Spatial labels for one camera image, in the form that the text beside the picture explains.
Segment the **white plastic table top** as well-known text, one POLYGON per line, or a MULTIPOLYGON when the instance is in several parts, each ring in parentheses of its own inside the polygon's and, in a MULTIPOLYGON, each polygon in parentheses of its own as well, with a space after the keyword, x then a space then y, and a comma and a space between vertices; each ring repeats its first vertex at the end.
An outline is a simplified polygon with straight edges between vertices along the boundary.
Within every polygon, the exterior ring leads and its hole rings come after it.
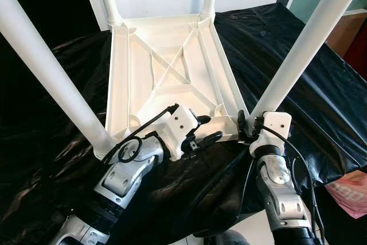
POLYGON ((197 139, 222 131, 238 135, 237 114, 246 111, 213 19, 199 14, 125 19, 112 28, 106 130, 123 139, 155 131, 168 106, 186 106, 210 122, 197 126, 197 139))

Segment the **black plastic table cover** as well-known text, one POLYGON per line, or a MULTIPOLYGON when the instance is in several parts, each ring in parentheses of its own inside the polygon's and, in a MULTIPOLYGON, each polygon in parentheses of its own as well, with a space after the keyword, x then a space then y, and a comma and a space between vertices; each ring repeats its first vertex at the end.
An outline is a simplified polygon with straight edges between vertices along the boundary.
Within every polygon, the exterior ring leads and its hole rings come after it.
MULTIPOLYGON (((304 23, 281 4, 217 13, 214 27, 248 108, 255 105, 304 23)), ((329 245, 367 245, 325 183, 367 165, 366 82, 324 45, 281 111, 309 163, 329 245)), ((244 146, 219 142, 154 169, 115 227, 110 245, 165 245, 233 227, 264 203, 245 155, 198 205, 197 195, 244 146)), ((0 245, 48 245, 99 168, 92 148, 0 35, 0 245)))

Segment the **grey robot leg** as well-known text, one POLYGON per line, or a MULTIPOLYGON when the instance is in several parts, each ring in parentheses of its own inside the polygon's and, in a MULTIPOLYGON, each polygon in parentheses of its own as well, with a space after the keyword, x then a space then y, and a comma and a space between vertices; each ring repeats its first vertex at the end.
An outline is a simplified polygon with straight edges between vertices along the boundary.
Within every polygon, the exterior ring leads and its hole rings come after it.
POLYGON ((240 232, 226 230, 222 234, 204 238, 202 245, 250 245, 250 242, 240 232))

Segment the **pink plastic bag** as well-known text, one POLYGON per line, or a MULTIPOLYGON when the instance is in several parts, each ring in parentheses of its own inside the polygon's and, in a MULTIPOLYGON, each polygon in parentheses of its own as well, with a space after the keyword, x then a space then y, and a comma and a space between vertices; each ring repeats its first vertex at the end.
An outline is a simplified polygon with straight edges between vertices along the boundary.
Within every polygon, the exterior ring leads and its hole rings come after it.
POLYGON ((367 214, 367 174, 356 170, 334 182, 327 183, 325 188, 336 203, 354 219, 367 214))

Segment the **brown wooden cabinet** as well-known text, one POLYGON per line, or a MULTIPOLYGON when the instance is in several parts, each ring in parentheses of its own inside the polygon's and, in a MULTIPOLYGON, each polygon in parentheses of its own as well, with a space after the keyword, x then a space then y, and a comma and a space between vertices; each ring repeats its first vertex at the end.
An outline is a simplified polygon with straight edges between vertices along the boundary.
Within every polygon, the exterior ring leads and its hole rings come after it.
POLYGON ((328 46, 343 58, 358 35, 366 18, 366 9, 355 9, 344 12, 341 19, 338 20, 332 32, 327 37, 326 43, 328 46))

